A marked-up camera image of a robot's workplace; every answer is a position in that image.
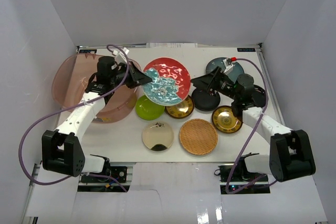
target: wicker plate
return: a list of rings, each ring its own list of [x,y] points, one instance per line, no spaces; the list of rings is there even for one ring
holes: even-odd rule
[[[194,155],[210,153],[217,145],[216,129],[203,119],[192,119],[183,124],[180,141],[187,152]]]

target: beige plate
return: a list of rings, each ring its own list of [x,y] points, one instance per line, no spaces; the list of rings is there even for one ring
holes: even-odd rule
[[[153,151],[164,151],[172,146],[174,132],[166,122],[152,122],[143,129],[142,141],[147,148]]]
[[[182,146],[191,154],[205,155],[217,145],[216,129],[203,119],[192,119],[183,124],[180,130]]]

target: gold plate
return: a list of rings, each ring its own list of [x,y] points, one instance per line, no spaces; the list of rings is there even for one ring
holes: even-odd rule
[[[190,95],[187,98],[174,106],[167,106],[166,113],[173,118],[186,118],[194,111],[194,102]]]
[[[212,123],[224,133],[235,133],[240,130],[242,122],[233,115],[230,106],[220,106],[212,113]]]
[[[203,119],[192,119],[181,127],[180,142],[187,152],[205,155],[216,147],[218,135],[209,122]]]

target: green plate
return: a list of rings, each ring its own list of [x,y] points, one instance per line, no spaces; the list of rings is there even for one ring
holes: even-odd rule
[[[163,114],[164,106],[152,102],[145,95],[143,95],[137,100],[135,111],[142,119],[155,120]]]

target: red plate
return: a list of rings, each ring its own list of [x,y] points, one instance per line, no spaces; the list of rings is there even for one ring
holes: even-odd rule
[[[190,90],[188,70],[177,60],[157,58],[143,70],[154,81],[143,86],[145,95],[163,106],[173,106],[187,98]]]

